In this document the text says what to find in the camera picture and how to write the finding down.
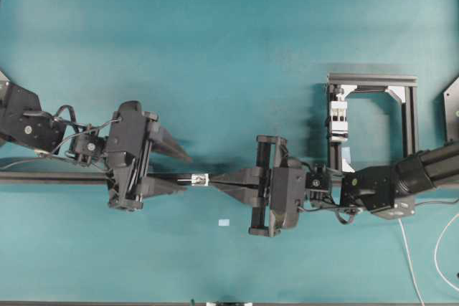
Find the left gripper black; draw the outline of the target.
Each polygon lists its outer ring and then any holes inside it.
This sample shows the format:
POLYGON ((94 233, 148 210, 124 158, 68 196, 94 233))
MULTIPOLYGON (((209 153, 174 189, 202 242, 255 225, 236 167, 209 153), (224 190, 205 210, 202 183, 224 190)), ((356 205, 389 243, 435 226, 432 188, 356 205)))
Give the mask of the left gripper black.
POLYGON ((122 103, 113 113, 105 145, 109 169, 108 206, 135 211, 143 208, 142 199, 185 192, 187 187, 176 179, 145 176, 152 149, 159 154, 191 162, 188 153, 160 123, 157 116, 142 111, 139 101, 122 103))

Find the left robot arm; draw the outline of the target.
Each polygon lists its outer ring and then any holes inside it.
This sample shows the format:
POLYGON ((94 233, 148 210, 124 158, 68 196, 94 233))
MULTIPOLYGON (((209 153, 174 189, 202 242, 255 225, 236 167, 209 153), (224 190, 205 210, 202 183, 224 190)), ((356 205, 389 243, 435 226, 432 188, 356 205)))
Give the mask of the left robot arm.
POLYGON ((76 121, 70 105, 51 114, 42 109, 38 96, 12 82, 1 83, 1 139, 35 150, 40 158, 58 158, 60 148, 70 145, 64 160, 80 166, 102 164, 112 209, 137 211, 154 196, 183 191, 173 181, 148 174, 152 152, 190 161, 186 151, 139 101, 122 103, 104 125, 76 121), (107 126, 105 137, 100 131, 107 126))

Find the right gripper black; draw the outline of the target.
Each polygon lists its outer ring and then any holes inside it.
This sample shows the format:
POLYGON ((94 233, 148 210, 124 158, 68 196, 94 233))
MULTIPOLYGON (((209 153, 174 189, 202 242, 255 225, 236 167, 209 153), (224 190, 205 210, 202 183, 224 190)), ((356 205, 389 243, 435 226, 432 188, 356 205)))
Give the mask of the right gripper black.
POLYGON ((211 175, 214 187, 252 207, 248 233, 274 237, 298 225, 306 198, 306 172, 292 157, 287 140, 280 136, 258 135, 256 166, 235 172, 211 175))

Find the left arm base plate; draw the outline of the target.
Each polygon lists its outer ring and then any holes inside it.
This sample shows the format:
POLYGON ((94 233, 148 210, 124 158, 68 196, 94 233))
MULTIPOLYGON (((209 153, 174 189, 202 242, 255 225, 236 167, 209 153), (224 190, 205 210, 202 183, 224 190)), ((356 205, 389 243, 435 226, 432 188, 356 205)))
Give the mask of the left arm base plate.
POLYGON ((10 83, 9 78, 2 71, 0 71, 0 81, 5 85, 8 85, 10 83))

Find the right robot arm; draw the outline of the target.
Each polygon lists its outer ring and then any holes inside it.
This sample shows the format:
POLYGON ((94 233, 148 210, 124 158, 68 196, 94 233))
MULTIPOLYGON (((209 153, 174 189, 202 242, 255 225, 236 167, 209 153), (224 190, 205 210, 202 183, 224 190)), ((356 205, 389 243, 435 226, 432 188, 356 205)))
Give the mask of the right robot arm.
POLYGON ((415 197, 458 181, 458 143, 421 150, 389 166, 340 172, 292 157, 287 140, 257 137, 252 168, 213 175, 209 183, 252 209, 249 234, 274 237, 298 225, 302 213, 330 211, 351 224, 363 211, 383 219, 413 215, 415 197))

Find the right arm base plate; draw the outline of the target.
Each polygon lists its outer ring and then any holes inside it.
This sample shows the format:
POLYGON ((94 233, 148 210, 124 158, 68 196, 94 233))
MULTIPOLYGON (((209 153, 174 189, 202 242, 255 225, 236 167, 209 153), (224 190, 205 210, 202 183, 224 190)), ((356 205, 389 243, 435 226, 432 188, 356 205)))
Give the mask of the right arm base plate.
POLYGON ((458 141, 458 87, 459 80, 456 77, 443 93, 445 112, 445 138, 447 142, 458 141))

